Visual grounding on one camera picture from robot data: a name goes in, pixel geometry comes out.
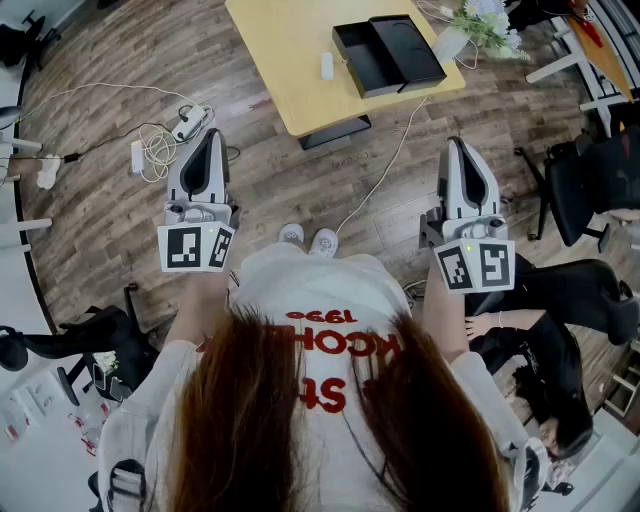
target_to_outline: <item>table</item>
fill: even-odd
[[[305,149],[368,128],[367,112],[465,86],[452,60],[443,64],[447,78],[436,87],[360,98],[332,40],[333,27],[408,14],[433,45],[436,34],[411,0],[227,0],[226,6],[287,131]],[[333,54],[333,80],[321,77],[324,52]]]
[[[633,96],[618,55],[616,55],[616,52],[609,40],[609,33],[605,31],[602,26],[602,23],[605,21],[608,21],[608,19],[601,20],[598,18],[595,23],[596,30],[598,31],[603,43],[603,47],[600,48],[580,27],[580,25],[578,25],[575,19],[569,18],[567,24],[567,22],[565,22],[565,18],[553,18],[551,23],[556,30],[554,37],[558,41],[564,41],[569,50],[569,54],[537,71],[534,71],[527,76],[527,82],[535,83],[552,75],[553,73],[577,64],[585,79],[586,86],[594,98],[593,101],[580,105],[580,110],[586,111],[598,109],[607,135],[610,137],[611,130],[609,122],[611,121],[611,115],[609,114],[608,107],[616,103],[627,101],[632,102]],[[598,91],[602,91],[602,86],[598,77],[594,76],[591,65],[593,65],[616,87],[619,94],[607,96],[605,98],[599,97]]]

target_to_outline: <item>box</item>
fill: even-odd
[[[362,98],[435,87],[447,75],[408,15],[333,27]]]

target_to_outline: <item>power strip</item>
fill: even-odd
[[[198,128],[198,125],[206,116],[207,113],[200,105],[193,105],[191,110],[182,116],[186,118],[186,121],[180,121],[178,126],[171,132],[171,135],[173,135],[178,142],[182,142],[189,138],[189,135]]]

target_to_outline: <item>shoe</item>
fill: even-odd
[[[291,239],[304,243],[304,229],[300,224],[287,224],[280,230],[278,242],[288,242]]]
[[[51,190],[56,182],[56,174],[60,169],[62,159],[59,156],[47,155],[46,159],[42,159],[42,170],[38,171],[38,186],[46,190]]]
[[[336,235],[335,231],[322,228],[313,238],[309,254],[322,256],[323,258],[333,258],[336,252],[338,252],[338,235]]]

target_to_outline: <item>long brown hair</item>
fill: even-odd
[[[506,512],[506,480],[484,422],[431,338],[407,315],[393,327],[403,349],[396,357],[353,364],[366,423],[385,456],[384,469],[370,464],[372,471],[401,510]],[[169,510],[303,508],[292,434],[299,354],[291,329],[255,312],[227,317],[180,401]]]

